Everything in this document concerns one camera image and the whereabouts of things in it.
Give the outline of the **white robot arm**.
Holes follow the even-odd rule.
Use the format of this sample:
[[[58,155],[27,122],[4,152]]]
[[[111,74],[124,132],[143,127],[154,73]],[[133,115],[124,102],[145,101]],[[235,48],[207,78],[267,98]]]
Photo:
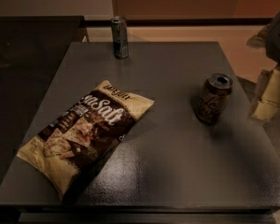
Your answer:
[[[252,119],[268,122],[280,110],[280,11],[247,45],[264,48],[266,58],[274,64],[270,70],[261,70],[249,113]]]

